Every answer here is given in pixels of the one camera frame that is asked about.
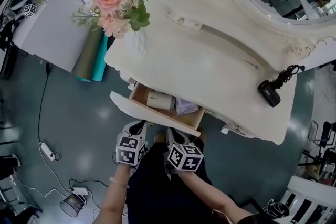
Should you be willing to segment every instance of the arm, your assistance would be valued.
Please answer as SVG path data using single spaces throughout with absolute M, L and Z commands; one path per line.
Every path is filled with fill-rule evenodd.
M 126 186 L 130 178 L 130 170 L 130 165 L 119 164 L 114 174 L 114 180 Z M 100 213 L 93 224 L 121 224 L 125 198 L 126 188 L 111 182 L 106 198 L 101 206 Z
M 193 172 L 178 172 L 181 180 L 194 194 L 211 210 L 215 209 L 224 213 L 233 224 L 251 214 L 239 208 L 226 194 L 201 180 Z

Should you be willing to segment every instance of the white vanity table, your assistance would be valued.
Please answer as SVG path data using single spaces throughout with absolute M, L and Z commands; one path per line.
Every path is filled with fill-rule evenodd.
M 109 66 L 138 81 L 128 99 L 111 92 L 120 110 L 195 136 L 208 112 L 227 123 L 227 130 L 281 144 L 296 76 L 278 90 L 281 102 L 275 108 L 261 98 L 257 87 L 306 59 L 310 68 L 317 66 L 313 50 L 318 40 L 334 33 L 334 24 L 287 21 L 250 0 L 150 0 L 146 6 L 151 14 L 145 29 L 146 55 L 136 58 L 125 40 L 116 40 L 105 57 Z M 304 60 L 290 57 L 287 50 L 292 45 L 311 55 Z M 197 103 L 201 109 L 181 118 L 149 108 L 145 101 L 151 89 Z

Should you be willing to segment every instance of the foot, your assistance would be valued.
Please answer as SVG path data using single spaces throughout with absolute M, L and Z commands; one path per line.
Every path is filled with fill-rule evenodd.
M 154 137 L 154 143 L 165 143 L 166 142 L 166 135 L 164 133 L 157 134 Z
M 206 134 L 205 134 L 203 128 L 198 128 L 197 131 L 201 133 L 201 135 L 199 136 L 199 139 L 201 139 L 203 141 L 203 143 L 205 143 Z
M 12 156 L 13 156 L 13 158 L 16 158 L 17 166 L 21 166 L 21 162 L 20 162 L 19 158 L 15 154 L 12 154 Z

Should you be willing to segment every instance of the small closed drawer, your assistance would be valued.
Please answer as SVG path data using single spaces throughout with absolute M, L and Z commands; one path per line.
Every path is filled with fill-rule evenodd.
M 200 107 L 197 112 L 182 116 L 178 116 L 175 110 L 150 108 L 146 105 L 150 91 L 153 89 L 137 82 L 128 99 L 115 92 L 111 92 L 110 98 L 121 111 L 134 118 L 172 127 L 197 137 L 200 136 L 197 128 L 205 111 L 203 107 Z

